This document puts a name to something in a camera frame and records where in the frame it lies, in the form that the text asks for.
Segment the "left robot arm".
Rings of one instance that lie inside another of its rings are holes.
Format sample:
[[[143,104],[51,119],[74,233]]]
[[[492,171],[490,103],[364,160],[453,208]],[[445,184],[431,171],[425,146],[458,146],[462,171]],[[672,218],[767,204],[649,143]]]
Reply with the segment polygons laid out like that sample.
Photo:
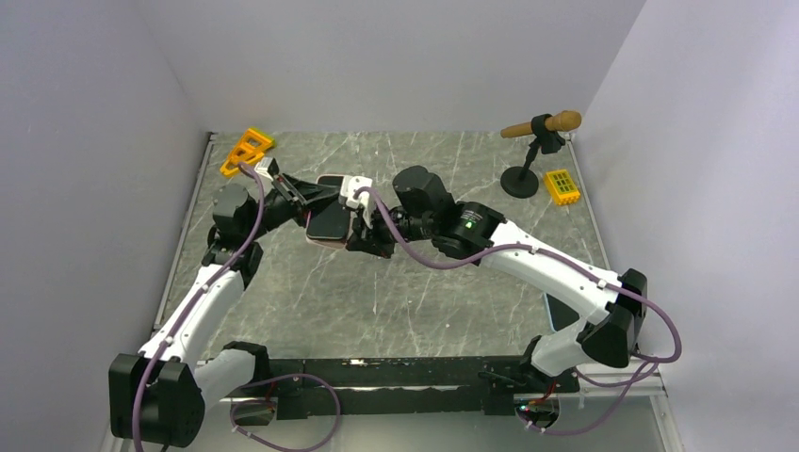
[[[119,354],[108,371],[111,432],[137,451],[147,443],[186,447],[205,414],[231,393],[263,393],[273,373],[266,347],[228,343],[210,363],[199,365],[207,343],[253,280],[263,250],[259,237],[337,203],[340,176],[315,183],[278,175],[258,181],[257,192],[239,184],[219,189],[214,224],[191,289],[153,337],[135,354]]]

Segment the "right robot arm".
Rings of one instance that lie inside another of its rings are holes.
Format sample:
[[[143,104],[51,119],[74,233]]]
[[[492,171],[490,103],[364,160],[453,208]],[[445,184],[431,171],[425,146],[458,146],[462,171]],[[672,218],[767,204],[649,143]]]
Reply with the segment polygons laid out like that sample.
[[[539,288],[577,314],[564,329],[531,340],[519,367],[528,389],[543,391],[562,372],[584,363],[629,364],[648,309],[644,275],[596,268],[484,204],[457,202],[440,177],[421,166],[398,174],[394,189],[400,205],[389,209],[370,179],[345,177],[339,200],[355,215],[347,250],[388,257],[401,246],[428,268],[491,268]]]

